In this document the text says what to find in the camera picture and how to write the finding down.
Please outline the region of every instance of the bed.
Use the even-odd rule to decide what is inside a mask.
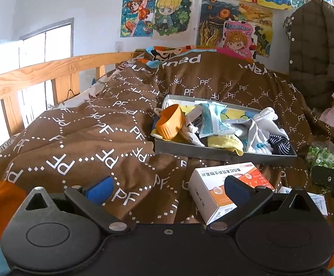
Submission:
[[[105,75],[105,65],[113,63],[120,64]],[[97,83],[77,95],[79,72],[90,68],[96,68]],[[57,105],[24,129],[16,92],[46,80],[52,80]],[[77,96],[66,100],[70,89]],[[225,163],[153,152],[153,109],[166,94],[273,107],[299,157],[292,166],[260,170],[274,187],[305,186],[324,194],[327,220],[334,229],[334,198],[311,182],[303,161],[309,143],[327,138],[334,142],[334,129],[311,112],[286,75],[231,57],[223,49],[188,46],[78,56],[0,75],[6,125],[10,135],[19,133],[0,152],[0,236],[33,187],[59,193],[107,175],[113,178],[114,191],[102,206],[118,218],[202,222],[187,190],[191,173]],[[334,274],[334,256],[329,269]]]

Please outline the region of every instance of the brown duvet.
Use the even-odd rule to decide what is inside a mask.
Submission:
[[[312,141],[334,142],[334,130],[313,116],[285,75],[216,49],[174,50],[163,64],[155,54],[145,52],[79,107],[44,112],[1,153],[0,181],[27,193],[35,186],[59,193],[111,175],[114,191],[103,206],[118,218],[137,223],[202,222],[187,190],[191,173],[225,163],[154,154],[153,109],[168,93],[256,109],[273,107],[301,157],[291,167],[260,170],[274,187],[281,182],[324,194],[327,220],[334,228],[334,199],[312,184],[302,160]]]

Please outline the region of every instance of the window frame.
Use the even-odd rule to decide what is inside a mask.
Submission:
[[[44,26],[43,28],[40,28],[40,29],[38,29],[36,31],[30,32],[30,33],[25,34],[23,36],[20,36],[19,40],[26,40],[26,39],[29,39],[29,38],[31,38],[33,36],[36,36],[36,35],[39,35],[39,34],[42,34],[42,33],[48,32],[48,31],[51,31],[53,29],[57,29],[57,28],[64,27],[64,26],[68,26],[68,25],[71,25],[70,50],[71,50],[71,57],[73,57],[74,56],[74,18],[73,17],[71,19],[62,20],[60,22]]]

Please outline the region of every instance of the window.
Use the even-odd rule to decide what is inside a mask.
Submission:
[[[74,19],[46,26],[24,35],[19,41],[0,41],[0,74],[25,66],[73,56]],[[17,93],[26,128],[54,105],[52,82],[46,81]],[[0,102],[0,145],[9,138]]]
[[[70,19],[21,37],[20,67],[71,57],[73,26],[74,19]],[[17,96],[25,128],[54,105],[50,80],[26,88],[18,92]]]

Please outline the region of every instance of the orange cup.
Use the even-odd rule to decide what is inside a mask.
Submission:
[[[158,133],[165,140],[172,140],[176,137],[185,123],[185,115],[180,105],[174,104],[161,112],[161,117],[155,124]]]

